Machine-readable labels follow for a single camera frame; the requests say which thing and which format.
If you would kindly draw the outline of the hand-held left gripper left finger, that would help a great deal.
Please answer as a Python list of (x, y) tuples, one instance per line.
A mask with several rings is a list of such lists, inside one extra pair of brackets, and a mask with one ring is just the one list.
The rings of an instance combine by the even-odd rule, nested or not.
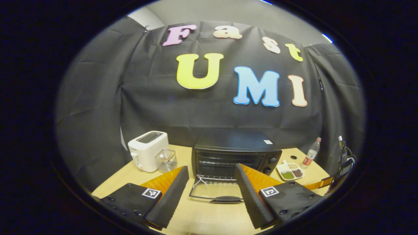
[(168, 173), (142, 172), (126, 165), (92, 193), (104, 216), (126, 231), (161, 231), (168, 227), (186, 184), (187, 166)]

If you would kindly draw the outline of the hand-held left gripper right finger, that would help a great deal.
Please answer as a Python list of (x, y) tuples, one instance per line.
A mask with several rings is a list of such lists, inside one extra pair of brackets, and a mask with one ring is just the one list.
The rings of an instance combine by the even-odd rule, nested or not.
[(294, 180), (281, 183), (243, 164), (235, 165), (235, 178), (255, 229), (285, 223), (323, 198)]

